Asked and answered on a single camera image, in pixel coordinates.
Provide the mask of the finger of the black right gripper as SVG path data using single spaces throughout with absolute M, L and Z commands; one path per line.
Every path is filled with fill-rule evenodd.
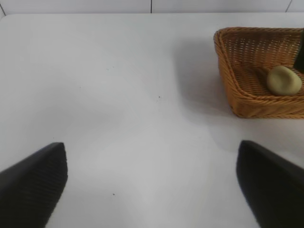
M 293 68 L 300 73 L 304 72 L 304 31 L 301 32 L 299 50 L 296 55 Z

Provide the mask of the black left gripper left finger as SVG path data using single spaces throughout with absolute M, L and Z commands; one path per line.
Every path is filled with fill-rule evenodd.
M 0 226 L 44 228 L 68 179 L 64 144 L 51 143 L 0 173 Z

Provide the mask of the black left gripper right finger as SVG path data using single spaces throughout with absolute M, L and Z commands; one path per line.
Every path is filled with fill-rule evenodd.
M 304 170 L 259 145 L 243 140 L 236 175 L 240 189 L 262 228 L 304 226 Z

